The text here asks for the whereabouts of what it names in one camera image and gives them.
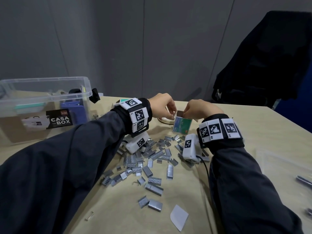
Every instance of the blue wall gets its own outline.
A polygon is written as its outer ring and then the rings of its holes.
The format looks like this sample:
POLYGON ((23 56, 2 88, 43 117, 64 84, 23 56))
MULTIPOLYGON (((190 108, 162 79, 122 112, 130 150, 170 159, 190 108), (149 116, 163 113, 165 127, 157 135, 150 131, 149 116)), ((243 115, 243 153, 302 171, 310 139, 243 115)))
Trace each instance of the blue wall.
POLYGON ((312 62, 301 84, 298 98, 281 100, 275 111, 312 133, 312 62))

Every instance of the sleeve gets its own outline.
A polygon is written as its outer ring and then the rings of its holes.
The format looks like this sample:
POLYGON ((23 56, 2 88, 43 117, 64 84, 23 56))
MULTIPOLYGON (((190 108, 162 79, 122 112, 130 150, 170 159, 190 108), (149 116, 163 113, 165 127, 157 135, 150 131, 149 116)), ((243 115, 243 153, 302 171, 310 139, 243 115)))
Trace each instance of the sleeve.
POLYGON ((118 106, 7 159, 0 166, 1 232, 63 233, 129 133, 129 123, 118 106))
MULTIPOLYGON (((228 118, 216 114, 206 120, 228 118)), ((205 144, 214 154, 210 164, 210 190, 226 233, 302 232, 299 217, 284 206, 271 181, 243 148, 242 139, 205 144)))

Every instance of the hand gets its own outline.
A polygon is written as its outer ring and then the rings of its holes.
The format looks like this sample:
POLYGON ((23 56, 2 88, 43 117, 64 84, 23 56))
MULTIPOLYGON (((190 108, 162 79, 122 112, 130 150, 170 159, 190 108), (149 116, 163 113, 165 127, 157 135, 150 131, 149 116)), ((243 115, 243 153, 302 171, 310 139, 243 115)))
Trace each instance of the hand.
POLYGON ((206 102, 202 99, 192 99, 186 105, 183 117, 191 119, 203 119, 218 113, 224 113, 223 110, 218 106, 210 102, 206 102))
POLYGON ((174 120, 174 112, 177 111, 177 107, 174 103, 174 100, 169 94, 157 94, 153 98, 149 99, 153 117, 155 118, 168 118, 174 120))

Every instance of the clear plastic container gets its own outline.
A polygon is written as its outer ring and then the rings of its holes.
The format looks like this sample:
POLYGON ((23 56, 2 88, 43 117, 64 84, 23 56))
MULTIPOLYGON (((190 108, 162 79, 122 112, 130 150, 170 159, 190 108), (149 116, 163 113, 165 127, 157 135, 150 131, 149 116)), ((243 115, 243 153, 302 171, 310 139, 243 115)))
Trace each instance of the clear plastic container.
POLYGON ((300 176, 312 181, 312 169, 264 149, 256 149, 256 160, 283 204, 300 217, 303 232, 312 234, 312 216, 306 212, 312 209, 312 188, 296 179, 300 176))
POLYGON ((2 144, 56 135, 90 120, 87 77, 0 80, 2 144))

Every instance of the gray wall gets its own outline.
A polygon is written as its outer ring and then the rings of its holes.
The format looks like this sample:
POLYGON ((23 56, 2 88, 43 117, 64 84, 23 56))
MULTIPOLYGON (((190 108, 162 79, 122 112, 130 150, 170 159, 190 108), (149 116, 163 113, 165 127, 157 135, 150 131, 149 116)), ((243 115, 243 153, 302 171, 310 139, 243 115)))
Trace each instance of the gray wall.
POLYGON ((1 0, 0 79, 87 76, 107 96, 211 99, 271 10, 310 0, 1 0))

